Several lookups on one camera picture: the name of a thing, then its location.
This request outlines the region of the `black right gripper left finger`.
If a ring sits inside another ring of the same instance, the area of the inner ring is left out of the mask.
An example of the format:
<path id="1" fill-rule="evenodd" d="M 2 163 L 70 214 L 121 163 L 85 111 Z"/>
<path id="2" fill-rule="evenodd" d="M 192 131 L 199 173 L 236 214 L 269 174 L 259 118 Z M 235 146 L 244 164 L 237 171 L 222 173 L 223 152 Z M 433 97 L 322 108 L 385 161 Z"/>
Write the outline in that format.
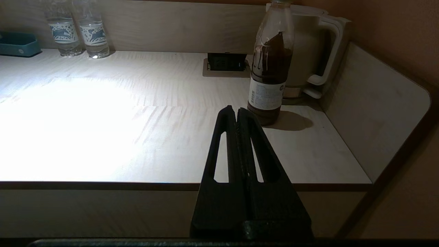
<path id="1" fill-rule="evenodd" d="M 228 182 L 215 181 L 221 136 L 226 133 Z M 202 181 L 191 219 L 191 238 L 236 239 L 246 220 L 244 179 L 240 162 L 236 117 L 232 106 L 219 111 Z"/>

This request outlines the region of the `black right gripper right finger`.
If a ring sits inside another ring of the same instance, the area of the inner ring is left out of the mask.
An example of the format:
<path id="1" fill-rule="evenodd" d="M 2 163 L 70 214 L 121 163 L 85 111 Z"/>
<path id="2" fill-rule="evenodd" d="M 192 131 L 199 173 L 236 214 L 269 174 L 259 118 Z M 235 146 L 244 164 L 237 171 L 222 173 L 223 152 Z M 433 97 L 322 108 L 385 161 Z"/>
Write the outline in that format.
<path id="1" fill-rule="evenodd" d="M 237 114 L 244 167 L 247 239 L 312 239 L 311 219 L 256 116 Z"/>

